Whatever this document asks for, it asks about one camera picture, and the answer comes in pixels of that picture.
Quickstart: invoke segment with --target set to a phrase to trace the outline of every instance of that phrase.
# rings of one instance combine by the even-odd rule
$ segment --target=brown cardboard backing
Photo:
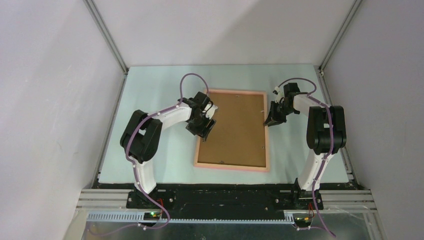
[[[196,167],[268,171],[267,95],[261,91],[211,89],[218,106],[207,141],[197,140]]]

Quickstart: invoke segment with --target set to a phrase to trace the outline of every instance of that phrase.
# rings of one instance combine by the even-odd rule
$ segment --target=black mounting plate
[[[291,184],[163,184],[149,194],[162,199],[173,219],[283,220],[284,210],[308,210],[312,201],[294,203]],[[321,195],[316,196],[323,209]],[[157,209],[141,192],[129,192],[127,209]]]

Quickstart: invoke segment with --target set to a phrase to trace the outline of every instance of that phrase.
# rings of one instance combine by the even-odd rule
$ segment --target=metal corner post
[[[352,22],[352,19],[355,17],[356,13],[358,12],[359,7],[361,6],[361,3],[363,0],[355,0],[352,4],[352,7],[350,7],[349,13],[347,14],[346,18],[343,21],[343,24],[341,25],[340,29],[338,30],[334,40],[332,41],[330,48],[328,49],[327,53],[324,56],[324,59],[322,60],[319,69],[324,70],[329,63],[335,49],[340,43],[340,40],[342,39],[343,35],[345,35],[346,30],[348,29],[349,25]]]
[[[112,38],[111,33],[108,30],[108,27],[106,27],[105,21],[103,20],[102,15],[100,14],[99,9],[97,8],[94,0],[84,0],[84,3],[87,6],[87,9],[90,12],[101,35],[103,36],[107,46],[109,47],[110,51],[118,62],[121,70],[124,74],[127,74],[128,67],[125,64],[124,59],[122,58],[121,53],[119,52],[118,47],[115,44],[114,39]]]
[[[119,93],[118,93],[118,95],[116,97],[116,104],[113,107],[112,116],[110,117],[108,129],[107,129],[106,135],[104,136],[103,148],[101,150],[100,157],[97,160],[95,171],[94,171],[93,176],[91,178],[91,182],[90,182],[91,186],[95,183],[96,180],[98,180],[98,178],[100,176],[100,171],[102,169],[103,161],[104,161],[105,155],[106,155],[106,148],[108,147],[109,140],[111,139],[112,127],[114,126],[115,119],[117,117],[118,107],[119,107],[119,104],[121,102],[121,97],[122,97],[122,94],[124,92],[124,87],[125,87],[125,82],[126,81],[127,81],[127,75],[124,74],[123,75],[123,78],[122,78],[122,83],[121,83],[121,85],[119,87]]]
[[[322,70],[320,70],[319,66],[314,66],[316,77],[318,78],[319,86],[321,87],[322,95],[324,96],[324,100],[327,104],[333,105],[333,102],[330,97],[329,89],[327,88],[326,81],[324,79],[324,76],[322,74]],[[349,181],[355,180],[357,184],[360,184],[358,179],[355,176],[354,173],[354,167],[352,166],[351,159],[349,158],[348,150],[346,147],[340,149],[341,158],[343,159],[344,166],[346,168],[347,177],[349,178]]]

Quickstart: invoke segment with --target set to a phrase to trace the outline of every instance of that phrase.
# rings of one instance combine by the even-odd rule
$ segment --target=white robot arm
[[[177,123],[187,122],[186,129],[206,141],[216,123],[212,116],[217,108],[206,94],[198,92],[194,98],[183,98],[175,108],[153,116],[138,130],[130,146],[129,157],[133,160],[133,168],[140,177],[139,185],[147,194],[156,187],[151,159],[158,150],[161,132]],[[147,116],[148,114],[141,110],[136,110],[132,114],[120,140],[120,145],[124,149],[127,148],[137,125]]]
[[[341,106],[327,105],[333,128],[333,149],[329,153],[331,136],[326,108],[313,97],[309,97],[307,92],[301,92],[297,83],[287,83],[283,90],[282,94],[279,87],[275,88],[273,93],[276,94],[276,99],[271,102],[271,109],[264,126],[285,123],[286,116],[291,113],[302,113],[308,117],[306,142],[310,150],[305,167],[293,186],[296,198],[307,199],[311,197],[313,182],[315,181],[314,190],[318,190],[321,173],[334,154],[346,145],[345,114]]]

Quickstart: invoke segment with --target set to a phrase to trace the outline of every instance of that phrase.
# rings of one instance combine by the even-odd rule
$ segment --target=metal sheet
[[[325,214],[325,223],[331,231],[343,240],[370,240],[370,235],[362,214]],[[95,233],[107,233],[128,223],[92,222],[91,229]],[[320,226],[318,218],[313,226]],[[158,230],[143,231],[142,227],[130,227],[109,236],[94,238],[89,233],[86,240],[331,240],[327,232],[319,229],[296,231],[288,224],[194,224],[170,223]]]
[[[154,211],[90,211],[87,222],[121,222],[121,223],[165,223],[166,218],[160,220],[145,220],[144,214]],[[170,223],[180,224],[294,224],[292,213],[285,214],[284,219],[274,220],[223,220],[223,219],[182,219],[171,218]]]

